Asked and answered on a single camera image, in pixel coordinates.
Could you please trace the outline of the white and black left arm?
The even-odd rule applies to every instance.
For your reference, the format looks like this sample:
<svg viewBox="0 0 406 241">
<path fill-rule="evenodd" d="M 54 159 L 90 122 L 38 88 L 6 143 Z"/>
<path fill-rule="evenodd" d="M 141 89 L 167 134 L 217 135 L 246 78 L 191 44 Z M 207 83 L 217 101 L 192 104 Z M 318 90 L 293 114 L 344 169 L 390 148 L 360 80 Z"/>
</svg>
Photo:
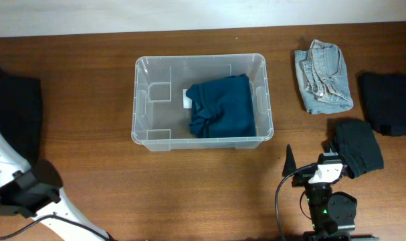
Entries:
<svg viewBox="0 0 406 241">
<path fill-rule="evenodd" d="M 70 201 L 63 181 L 49 161 L 31 165 L 0 133 L 0 216 L 31 218 L 21 229 L 0 236 L 13 238 L 36 224 L 43 224 L 62 240 L 113 240 Z"/>
</svg>

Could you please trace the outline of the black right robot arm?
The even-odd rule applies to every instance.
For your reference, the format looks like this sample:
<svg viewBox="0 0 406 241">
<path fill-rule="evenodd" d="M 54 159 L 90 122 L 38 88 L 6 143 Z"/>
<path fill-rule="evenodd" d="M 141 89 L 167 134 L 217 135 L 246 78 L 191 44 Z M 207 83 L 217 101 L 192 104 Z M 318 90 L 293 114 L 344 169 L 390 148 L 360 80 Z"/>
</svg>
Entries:
<svg viewBox="0 0 406 241">
<path fill-rule="evenodd" d="M 313 231 L 305 232 L 303 240 L 379 241 L 372 235 L 353 236 L 356 229 L 357 199 L 345 192 L 333 192 L 332 185 L 345 175 L 347 164 L 338 153 L 322 153 L 317 162 L 298 168 L 290 145 L 286 147 L 283 179 L 275 194 L 276 221 L 282 240 L 286 239 L 279 214 L 279 194 L 283 184 L 291 179 L 292 187 L 303 187 L 300 198 L 306 199 Z"/>
</svg>

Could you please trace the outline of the clear plastic storage bin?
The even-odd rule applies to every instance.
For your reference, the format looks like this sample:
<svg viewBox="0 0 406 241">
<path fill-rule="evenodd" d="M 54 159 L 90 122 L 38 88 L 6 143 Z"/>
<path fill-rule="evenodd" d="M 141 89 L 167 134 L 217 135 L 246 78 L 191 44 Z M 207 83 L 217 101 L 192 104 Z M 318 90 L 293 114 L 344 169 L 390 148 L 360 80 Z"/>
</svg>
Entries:
<svg viewBox="0 0 406 241">
<path fill-rule="evenodd" d="M 246 74 L 250 81 L 256 136 L 198 139 L 189 130 L 191 109 L 183 89 Z M 274 135 L 266 59 L 261 54 L 143 56 L 135 63 L 131 138 L 150 151 L 255 149 Z"/>
</svg>

